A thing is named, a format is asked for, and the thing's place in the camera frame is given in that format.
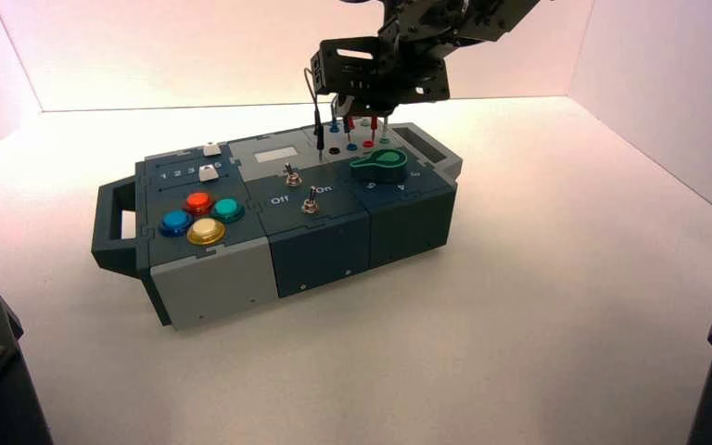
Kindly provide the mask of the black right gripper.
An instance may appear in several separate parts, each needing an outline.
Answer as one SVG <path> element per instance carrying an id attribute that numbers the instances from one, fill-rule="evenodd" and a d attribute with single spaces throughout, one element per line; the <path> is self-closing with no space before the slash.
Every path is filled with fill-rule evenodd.
<path id="1" fill-rule="evenodd" d="M 375 36 L 343 41 L 343 95 L 336 116 L 347 118 L 353 105 L 375 105 L 386 118 L 394 105 L 450 97 L 444 58 L 451 52 L 451 22 L 421 15 L 390 15 Z"/>

